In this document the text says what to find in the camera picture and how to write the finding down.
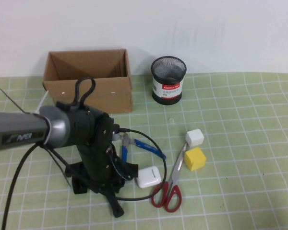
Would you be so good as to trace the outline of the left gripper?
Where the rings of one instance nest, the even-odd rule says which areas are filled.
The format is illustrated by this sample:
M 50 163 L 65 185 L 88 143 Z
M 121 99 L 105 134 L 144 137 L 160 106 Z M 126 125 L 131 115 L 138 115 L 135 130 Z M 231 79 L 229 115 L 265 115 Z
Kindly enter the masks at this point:
M 112 143 L 112 133 L 119 128 L 112 118 L 103 115 L 96 120 L 93 137 L 77 145 L 82 161 L 65 168 L 75 193 L 90 189 L 102 195 L 118 194 L 125 181 L 138 177 L 139 166 L 119 157 Z

